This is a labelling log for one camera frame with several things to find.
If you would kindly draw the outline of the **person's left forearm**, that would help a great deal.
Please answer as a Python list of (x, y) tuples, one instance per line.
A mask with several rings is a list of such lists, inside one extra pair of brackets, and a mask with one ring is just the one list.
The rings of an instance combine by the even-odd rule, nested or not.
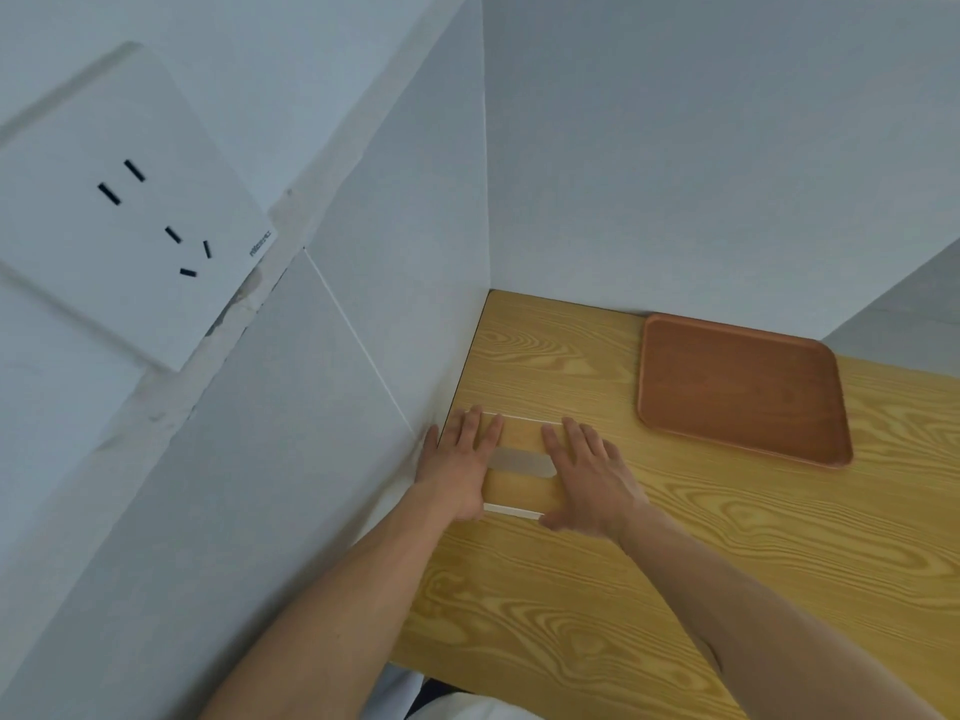
[(476, 482), (447, 476), (413, 484), (282, 610), (198, 720), (358, 720), (440, 538), (482, 506)]

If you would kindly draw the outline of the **white wall socket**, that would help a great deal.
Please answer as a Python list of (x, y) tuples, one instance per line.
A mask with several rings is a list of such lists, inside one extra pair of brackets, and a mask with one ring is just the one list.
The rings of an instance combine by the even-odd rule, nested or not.
[(146, 46), (0, 125), (0, 264), (157, 367), (185, 366), (276, 240)]

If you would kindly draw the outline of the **brown wooden tray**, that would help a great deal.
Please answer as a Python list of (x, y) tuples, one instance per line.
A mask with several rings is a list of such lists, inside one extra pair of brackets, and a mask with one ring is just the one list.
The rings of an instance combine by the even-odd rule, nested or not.
[(636, 412), (654, 430), (819, 467), (855, 456), (836, 355), (811, 338), (652, 313)]

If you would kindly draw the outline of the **clear acrylic plate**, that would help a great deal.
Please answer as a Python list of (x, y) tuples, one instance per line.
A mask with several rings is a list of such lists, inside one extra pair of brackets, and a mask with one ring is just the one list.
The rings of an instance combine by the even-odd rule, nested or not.
[[(482, 429), (496, 414), (483, 411)], [(546, 453), (543, 424), (515, 415), (504, 417), (498, 446), (484, 480), (484, 512), (538, 520), (564, 504), (565, 492)]]

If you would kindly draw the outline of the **white partition board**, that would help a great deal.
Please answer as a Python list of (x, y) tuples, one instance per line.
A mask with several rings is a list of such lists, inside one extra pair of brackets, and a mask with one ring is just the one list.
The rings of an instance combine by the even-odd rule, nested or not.
[(821, 339), (960, 238), (960, 0), (482, 0), (494, 289)]
[(0, 696), (0, 720), (194, 720), (355, 540), (416, 439), (299, 253)]
[(415, 436), (446, 418), (491, 287), (482, 0), (438, 3), (307, 248)]

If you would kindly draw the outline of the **person's left hand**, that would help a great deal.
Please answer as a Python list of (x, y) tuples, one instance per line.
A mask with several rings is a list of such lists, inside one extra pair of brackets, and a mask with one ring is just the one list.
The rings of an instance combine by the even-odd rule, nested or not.
[(462, 413), (454, 410), (444, 427), (439, 427), (438, 448), (423, 461), (423, 448), (414, 474), (413, 493), (444, 526), (455, 521), (479, 520), (484, 513), (483, 486), (490, 461), (497, 448), (504, 417), (497, 414), (482, 429), (483, 440), (474, 452), (459, 451)]

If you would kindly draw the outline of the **person's right hand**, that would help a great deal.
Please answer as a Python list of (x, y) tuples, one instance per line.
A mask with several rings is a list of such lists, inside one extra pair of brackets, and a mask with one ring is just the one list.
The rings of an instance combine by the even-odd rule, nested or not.
[(553, 425), (541, 426), (544, 447), (565, 494), (558, 509), (570, 507), (576, 512), (577, 529), (573, 532), (621, 544), (625, 530), (649, 500), (629, 467), (627, 476), (604, 474), (603, 443), (609, 441), (591, 425), (580, 424), (591, 443), (591, 459), (580, 463), (571, 460), (569, 440), (563, 446)]

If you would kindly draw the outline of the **person's right forearm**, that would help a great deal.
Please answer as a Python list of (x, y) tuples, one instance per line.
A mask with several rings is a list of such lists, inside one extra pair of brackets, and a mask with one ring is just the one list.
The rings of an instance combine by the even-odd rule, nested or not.
[(946, 720), (878, 660), (649, 504), (607, 528), (750, 720)]

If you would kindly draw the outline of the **person's white shirt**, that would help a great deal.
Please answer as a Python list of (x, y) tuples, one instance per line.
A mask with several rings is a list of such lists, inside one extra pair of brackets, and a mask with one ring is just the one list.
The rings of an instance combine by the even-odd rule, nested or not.
[(388, 663), (359, 720), (544, 720), (510, 702), (466, 692), (422, 673)]

